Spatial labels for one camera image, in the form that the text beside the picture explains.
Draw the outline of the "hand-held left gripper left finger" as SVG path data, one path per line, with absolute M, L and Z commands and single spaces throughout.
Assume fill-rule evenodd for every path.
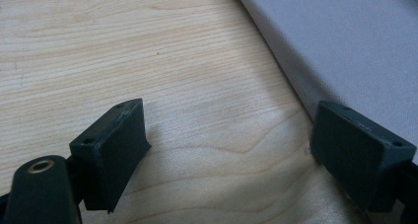
M 112 107 L 70 143 L 68 162 L 76 200 L 88 210 L 112 212 L 150 148 L 143 101 Z

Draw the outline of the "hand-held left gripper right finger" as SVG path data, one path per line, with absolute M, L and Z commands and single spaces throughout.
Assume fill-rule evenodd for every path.
M 417 148 L 362 114 L 319 102 L 311 151 L 361 209 L 390 212 L 396 201 L 417 209 Z

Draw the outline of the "grey cloth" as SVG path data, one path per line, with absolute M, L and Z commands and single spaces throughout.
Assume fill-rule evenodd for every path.
M 335 102 L 418 148 L 418 0 L 241 1 L 309 115 Z

